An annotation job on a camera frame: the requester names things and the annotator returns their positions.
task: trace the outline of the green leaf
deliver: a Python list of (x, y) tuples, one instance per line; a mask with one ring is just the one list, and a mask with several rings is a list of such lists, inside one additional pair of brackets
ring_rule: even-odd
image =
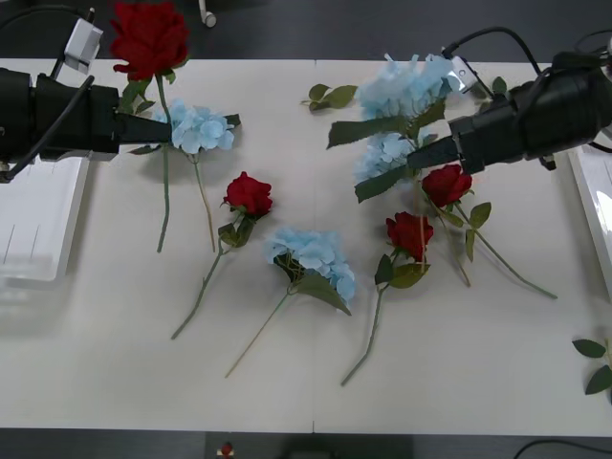
[(227, 115), (225, 118), (228, 124), (233, 125), (232, 129), (242, 124), (242, 121), (240, 120), (240, 115), (238, 115), (237, 113), (235, 115)]
[(357, 195), (359, 202), (362, 203), (366, 199), (378, 196), (379, 194), (390, 189), (399, 180), (405, 177), (406, 170), (407, 167), (405, 165), (401, 165), (400, 167), (386, 171), (384, 174), (377, 177), (372, 177), (371, 179), (367, 179), (360, 184), (357, 184), (355, 186), (355, 194)]
[(466, 253), (468, 258), (473, 263), (474, 261), (474, 240), (476, 239), (476, 232), (473, 229), (466, 231)]
[(604, 365), (595, 372), (589, 384), (586, 385), (584, 393), (586, 395), (597, 394), (610, 387), (612, 387), (612, 370), (608, 365)]
[(157, 146), (145, 145), (145, 146), (141, 146), (140, 148), (136, 148), (135, 150), (128, 151), (128, 153), (131, 153), (132, 155), (147, 155), (149, 153), (153, 153), (154, 151), (159, 150), (160, 148), (162, 148), (161, 145), (157, 145)]
[(577, 339), (572, 341), (572, 344), (585, 357), (600, 359), (605, 355), (605, 347), (591, 339)]
[(293, 284), (303, 276), (304, 270), (301, 265), (295, 262), (288, 253), (284, 253), (274, 258), (274, 264), (289, 276), (289, 280)]
[(393, 279), (389, 285), (395, 289), (408, 289), (421, 280), (428, 270), (429, 265), (425, 264), (425, 269), (423, 269), (421, 263), (398, 266), (394, 270)]
[(329, 131), (327, 148), (352, 143), (379, 134), (381, 132), (399, 132), (406, 130), (404, 117), (376, 118), (367, 121), (336, 121)]
[(235, 247), (238, 243), (238, 233), (233, 223), (228, 223), (217, 230), (219, 238), (231, 247)]
[(393, 263), (389, 255), (384, 254), (379, 261), (379, 268), (376, 270), (374, 276), (374, 282), (376, 285), (382, 284), (383, 282), (389, 282), (393, 278)]
[(471, 210), (470, 224), (479, 229), (482, 227), (491, 215), (491, 203), (482, 203)]
[(153, 105), (155, 105), (155, 102), (153, 100), (145, 100), (144, 102), (141, 102), (139, 106), (136, 108), (136, 114), (138, 115), (142, 113), (144, 110), (148, 110)]
[(353, 96), (355, 95), (356, 91), (357, 86), (350, 84), (346, 86), (339, 86), (325, 96), (322, 102), (329, 102), (332, 108), (344, 108), (351, 102), (351, 100), (353, 100)]
[(329, 281), (320, 274), (308, 274), (295, 285), (295, 290), (299, 294), (310, 295), (314, 298), (325, 301), (327, 304), (340, 309), (346, 315), (351, 316), (338, 292), (332, 287)]
[(444, 218), (446, 220), (448, 220), (455, 227), (457, 227), (457, 228), (462, 228), (463, 227), (463, 220), (461, 220), (461, 218), (459, 218), (454, 213), (442, 211), (442, 215), (444, 216)]
[(315, 86), (310, 88), (310, 91), (308, 92), (308, 97), (310, 98), (310, 100), (319, 101), (323, 98), (323, 96), (325, 96), (325, 93), (328, 89), (329, 86), (325, 84), (316, 84)]
[(508, 85), (506, 84), (506, 81), (504, 81), (504, 78), (498, 76), (493, 80), (491, 89), (493, 89), (493, 92), (496, 94), (504, 94), (506, 91), (508, 91)]

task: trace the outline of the hydrangea flower head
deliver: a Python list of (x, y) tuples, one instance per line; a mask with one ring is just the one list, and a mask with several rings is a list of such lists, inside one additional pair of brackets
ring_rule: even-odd
[(292, 259), (309, 273), (319, 273), (348, 304), (355, 295), (355, 275), (339, 249), (336, 232), (299, 231), (281, 228), (265, 244), (268, 263), (273, 264), (279, 255), (289, 253)]
[[(195, 155), (200, 148), (211, 150), (219, 147), (229, 150), (234, 136), (225, 117), (212, 113), (204, 107), (187, 107), (177, 98), (168, 107), (172, 118), (172, 144), (185, 153)], [(165, 112), (160, 107), (153, 113), (153, 120), (166, 122)]]

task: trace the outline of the artificial flower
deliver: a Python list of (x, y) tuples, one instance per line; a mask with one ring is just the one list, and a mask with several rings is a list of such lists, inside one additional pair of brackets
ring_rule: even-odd
[(171, 2), (118, 2), (115, 14), (119, 21), (112, 20), (111, 24), (118, 36), (111, 45), (111, 53), (127, 61), (127, 65), (115, 65), (116, 72), (126, 73), (130, 80), (138, 81), (150, 79), (185, 61), (189, 31)]
[(416, 261), (423, 261), (425, 246), (433, 236), (433, 227), (427, 217), (396, 213), (395, 220), (386, 219), (386, 231), (393, 247), (407, 251)]
[(459, 164), (432, 170), (423, 179), (423, 190), (438, 208), (458, 201), (470, 188), (471, 176), (464, 174)]
[(247, 215), (259, 218), (270, 212), (271, 189), (270, 185), (258, 182), (243, 172), (240, 177), (229, 184), (228, 195), (223, 198), (223, 202), (233, 208), (242, 206)]

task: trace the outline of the black cable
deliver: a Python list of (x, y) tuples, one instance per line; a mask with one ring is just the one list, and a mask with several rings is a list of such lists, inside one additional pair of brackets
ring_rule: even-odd
[(586, 451), (599, 452), (601, 454), (610, 454), (612, 455), (611, 449), (602, 449), (589, 447), (587, 445), (581, 445), (580, 443), (568, 442), (567, 440), (535, 440), (531, 443), (528, 443), (523, 448), (521, 448), (517, 454), (514, 455), (514, 459), (518, 459), (523, 452), (531, 447), (536, 447), (537, 445), (565, 445), (566, 447), (584, 449)]
[(450, 43), (448, 46), (446, 46), (445, 49), (442, 51), (442, 55), (445, 58), (449, 59), (450, 56), (452, 56), (452, 54), (461, 45), (469, 41), (472, 41), (474, 38), (478, 38), (479, 36), (486, 35), (489, 33), (505, 33), (506, 35), (509, 35), (510, 37), (512, 37), (514, 41), (518, 44), (518, 46), (520, 46), (521, 50), (523, 50), (523, 53), (525, 53), (525, 55), (527, 56), (527, 60), (529, 60), (529, 63), (532, 64), (532, 67), (534, 67), (535, 72), (538, 75), (542, 73), (542, 71), (539, 69), (539, 65), (537, 65), (534, 55), (532, 55), (532, 52), (527, 47), (527, 44), (523, 41), (523, 39), (520, 36), (518, 36), (518, 33), (516, 33), (515, 31), (512, 31), (511, 29), (508, 29), (507, 27), (488, 27), (487, 29), (483, 29), (481, 31), (477, 31), (474, 33), (470, 33), (469, 35), (466, 35), (463, 38), (460, 38), (459, 40), (454, 41)]
[(70, 115), (70, 113), (77, 106), (78, 102), (85, 95), (85, 93), (92, 86), (93, 83), (94, 83), (94, 77), (93, 76), (88, 76), (85, 79), (85, 81), (83, 81), (83, 84), (81, 84), (80, 87), (76, 90), (75, 94), (72, 96), (72, 98), (70, 99), (70, 101), (68, 102), (68, 104), (66, 105), (64, 110), (59, 114), (59, 116), (54, 121), (54, 123), (49, 127), (49, 129), (47, 129), (45, 131), (45, 133), (40, 137), (38, 142), (30, 149), (28, 154), (26, 156), (24, 156), (22, 159), (20, 159), (17, 162), (17, 164), (11, 170), (8, 170), (8, 171), (6, 171), (4, 173), (0, 173), (0, 182), (3, 182), (3, 181), (5, 183), (10, 182), (12, 179), (15, 178), (15, 176), (19, 172), (21, 172), (23, 169), (25, 169), (28, 166), (28, 164), (30, 164), (32, 162), (32, 160), (42, 150), (45, 149), (47, 144), (49, 144), (49, 142), (51, 141), (52, 137), (54, 136), (55, 131), (59, 128), (59, 126), (61, 126), (62, 122), (64, 122), (64, 120), (66, 120), (68, 115)]

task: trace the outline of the dark floor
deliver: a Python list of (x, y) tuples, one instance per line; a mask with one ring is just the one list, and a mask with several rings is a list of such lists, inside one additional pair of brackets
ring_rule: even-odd
[[(10, 0), (0, 20), (37, 4), (93, 6), (106, 32), (100, 57), (110, 57), (114, 0)], [(612, 28), (610, 0), (212, 0), (218, 24), (200, 22), (197, 0), (175, 0), (191, 30), (190, 55), (217, 59), (396, 59), (436, 53), (444, 45), (488, 26), (507, 26), (523, 36), (540, 62), (570, 49), (580, 36)], [(39, 14), (2, 31), (1, 57), (55, 58), (72, 21)], [(476, 61), (524, 61), (505, 36), (462, 48)]]

